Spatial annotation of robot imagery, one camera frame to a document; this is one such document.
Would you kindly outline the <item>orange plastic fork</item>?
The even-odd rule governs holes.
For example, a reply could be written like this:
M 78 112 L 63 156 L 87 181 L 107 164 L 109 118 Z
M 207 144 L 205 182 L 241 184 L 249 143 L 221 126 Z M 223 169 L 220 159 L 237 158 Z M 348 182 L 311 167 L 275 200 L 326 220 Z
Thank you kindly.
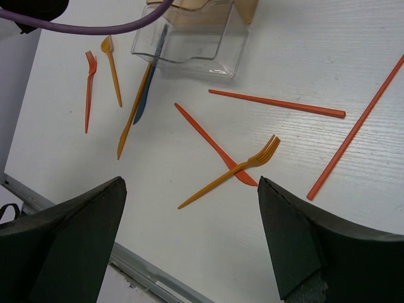
M 193 194 L 190 198 L 180 204 L 177 209 L 180 210 L 187 205 L 190 205 L 192 202 L 196 201 L 200 197 L 204 196 L 205 194 L 209 193 L 210 191 L 224 183 L 226 180 L 230 179 L 235 173 L 244 169 L 248 169 L 251 167 L 260 167 L 266 164 L 272 158 L 280 142 L 280 138 L 273 135 L 267 142 L 267 144 L 265 144 L 265 146 L 257 154 L 249 158 L 246 162 L 242 162 L 236 165 L 224 175 L 220 176 L 216 180 L 206 185 L 204 188 L 200 189 L 197 193 Z

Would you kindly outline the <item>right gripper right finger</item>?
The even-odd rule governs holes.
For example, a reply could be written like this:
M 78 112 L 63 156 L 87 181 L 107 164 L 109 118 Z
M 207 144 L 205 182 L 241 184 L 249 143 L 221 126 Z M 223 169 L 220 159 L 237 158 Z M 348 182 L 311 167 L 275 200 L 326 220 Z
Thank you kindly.
M 403 301 L 402 235 L 338 217 L 265 177 L 258 199 L 282 301 Z

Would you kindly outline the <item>red chopstick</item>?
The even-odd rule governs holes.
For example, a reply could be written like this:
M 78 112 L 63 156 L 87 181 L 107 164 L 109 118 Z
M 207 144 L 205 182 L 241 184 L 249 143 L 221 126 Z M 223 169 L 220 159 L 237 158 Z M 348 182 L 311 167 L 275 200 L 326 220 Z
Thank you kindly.
M 392 80 L 394 79 L 397 72 L 399 72 L 399 70 L 402 66 L 403 66 L 403 56 L 401 56 L 400 59 L 398 60 L 398 62 L 395 64 L 394 68 L 391 70 L 388 77 L 384 80 L 383 84 L 380 86 L 380 88 L 376 92 L 375 96 L 373 96 L 373 98 L 369 102 L 368 106 L 365 108 L 363 113 L 360 115 L 357 122 L 353 125 L 352 129 L 347 134 L 347 137 L 343 140 L 340 147 L 337 149 L 337 151 L 335 152 L 335 154 L 333 155 L 333 157 L 331 158 L 331 160 L 329 161 L 327 166 L 322 171 L 321 175 L 318 177 L 318 179 L 316 180 L 316 182 L 314 183 L 314 185 L 308 192 L 306 198 L 309 201 L 312 201 L 316 197 L 317 193 L 319 192 L 319 190 L 321 189 L 323 184 L 326 182 L 327 178 L 332 173 L 333 169 L 335 168 L 335 166 L 337 165 L 337 163 L 339 162 L 339 160 L 341 159 L 341 157 L 343 156 L 343 154 L 345 153 L 345 151 L 347 150 L 347 148 L 349 147 L 349 145 L 355 138 L 356 134 L 359 132 L 359 129 L 364 124 L 365 120 L 371 113 L 372 109 L 375 107 L 375 105 L 377 104 L 379 99 L 383 96 L 383 93 L 386 91 L 389 84 L 392 82 Z
M 264 97 L 255 97 L 255 96 L 251 96 L 251 95 L 243 95 L 240 93 L 225 92 L 225 91 L 214 90 L 214 89 L 209 89 L 208 92 L 211 94 L 215 94 L 215 95 L 221 95 L 221 96 L 230 97 L 230 98 L 237 98 L 240 100 L 247 100 L 250 102 L 272 105 L 272 106 L 276 106 L 276 107 L 283 107 L 286 109 L 310 112 L 310 113 L 319 114 L 322 116 L 335 117 L 335 118 L 339 118 L 339 119 L 344 119 L 346 117 L 346 112 L 344 110 L 330 109 L 330 108 L 326 108 L 326 107 L 319 107 L 319 106 L 307 105 L 307 104 L 299 104 L 299 103 L 295 103 L 295 102 L 286 102 L 283 100 L 275 100 L 275 99 L 264 98 Z

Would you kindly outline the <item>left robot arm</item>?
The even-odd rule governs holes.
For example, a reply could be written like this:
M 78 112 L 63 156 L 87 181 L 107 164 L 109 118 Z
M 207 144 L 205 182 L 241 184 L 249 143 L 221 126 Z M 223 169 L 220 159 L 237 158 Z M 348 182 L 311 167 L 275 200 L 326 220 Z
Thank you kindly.
M 68 0 L 1 0 L 2 9 L 44 21 L 61 16 L 68 4 Z

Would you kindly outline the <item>red plastic fork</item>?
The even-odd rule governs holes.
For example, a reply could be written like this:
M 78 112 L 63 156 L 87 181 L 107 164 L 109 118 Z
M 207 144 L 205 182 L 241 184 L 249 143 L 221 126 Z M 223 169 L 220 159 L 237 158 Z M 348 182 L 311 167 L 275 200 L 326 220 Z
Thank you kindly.
M 97 71 L 97 61 L 91 51 L 85 52 L 85 55 L 88 61 L 88 76 L 86 82 L 86 102 L 85 102 L 85 133 L 87 133 L 90 120 L 93 76 Z

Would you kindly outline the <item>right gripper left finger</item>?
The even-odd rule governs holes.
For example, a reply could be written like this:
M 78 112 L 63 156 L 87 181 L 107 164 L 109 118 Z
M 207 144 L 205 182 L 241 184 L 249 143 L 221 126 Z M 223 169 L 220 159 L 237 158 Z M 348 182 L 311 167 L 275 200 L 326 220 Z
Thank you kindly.
M 115 177 L 1 224 L 1 302 L 96 302 L 126 196 Z

